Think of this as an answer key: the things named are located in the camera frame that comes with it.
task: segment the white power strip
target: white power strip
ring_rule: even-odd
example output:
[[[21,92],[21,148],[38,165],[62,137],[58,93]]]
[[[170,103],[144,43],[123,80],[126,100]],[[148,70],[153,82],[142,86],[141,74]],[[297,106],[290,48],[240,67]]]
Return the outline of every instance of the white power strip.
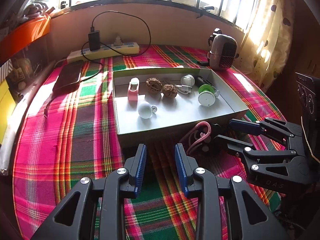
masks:
[[[123,54],[138,54],[139,53],[139,45],[136,42],[129,42],[129,43],[124,43],[121,46],[114,46],[113,44],[108,45],[111,48],[123,53]],[[105,58],[105,57],[114,57],[114,56],[119,56],[120,54],[113,51],[112,49],[102,45],[100,49],[90,51],[90,49],[84,49],[83,54],[91,60],[94,59],[99,59],[99,58]],[[78,60],[83,60],[86,61],[87,59],[84,58],[81,54],[81,50],[78,51],[73,51],[69,54],[67,57],[67,62],[75,62]]]

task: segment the bed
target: bed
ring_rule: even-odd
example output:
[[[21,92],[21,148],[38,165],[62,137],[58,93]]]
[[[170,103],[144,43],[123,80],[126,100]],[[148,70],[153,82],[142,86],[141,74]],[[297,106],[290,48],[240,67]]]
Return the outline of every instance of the bed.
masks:
[[[82,177],[99,179],[123,166],[116,135],[112,72],[137,67],[198,68],[207,52],[200,49],[152,45],[138,57],[119,56],[102,59],[103,71],[68,95],[57,97],[50,105],[48,118],[43,115],[52,87],[61,71],[53,70],[36,94],[19,136],[13,167],[14,208],[24,239],[30,239],[57,203]],[[98,64],[84,64],[83,76],[97,72]],[[218,75],[248,106],[244,120],[255,122],[264,117],[284,120],[270,99],[239,71],[231,68]],[[266,137],[229,133],[240,140],[252,141],[263,150],[281,146]],[[180,190],[175,167],[174,141],[147,145],[148,173],[138,199],[125,200],[127,239],[193,239],[196,227],[197,200],[186,199]],[[198,156],[200,166],[215,175],[245,178],[238,158],[225,152],[214,158]],[[276,192],[251,185],[273,211],[280,204]],[[220,199],[223,239],[227,239],[226,217]]]

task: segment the walnut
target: walnut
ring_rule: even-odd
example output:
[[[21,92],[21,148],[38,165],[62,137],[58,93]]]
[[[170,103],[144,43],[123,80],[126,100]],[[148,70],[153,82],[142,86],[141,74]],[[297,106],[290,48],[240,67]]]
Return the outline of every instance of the walnut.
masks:
[[[175,98],[177,96],[177,89],[173,85],[164,85],[162,88],[163,95],[167,98]]]
[[[146,81],[146,86],[151,94],[158,94],[162,89],[161,82],[156,78],[149,78]]]

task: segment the yellow box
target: yellow box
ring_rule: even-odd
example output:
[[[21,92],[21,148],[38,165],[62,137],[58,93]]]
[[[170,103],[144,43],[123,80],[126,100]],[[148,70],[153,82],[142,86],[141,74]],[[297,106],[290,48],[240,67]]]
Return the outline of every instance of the yellow box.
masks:
[[[8,119],[10,118],[16,103],[12,98],[9,91],[9,87],[6,80],[3,80],[0,84],[0,143],[4,137],[4,132],[7,129]]]

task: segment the black phone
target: black phone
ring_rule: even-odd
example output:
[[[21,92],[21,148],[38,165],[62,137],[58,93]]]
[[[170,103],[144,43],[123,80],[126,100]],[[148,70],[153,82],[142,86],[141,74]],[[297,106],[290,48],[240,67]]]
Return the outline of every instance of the black phone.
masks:
[[[82,66],[83,60],[79,60],[63,67],[52,89],[55,97],[72,93],[79,88]]]

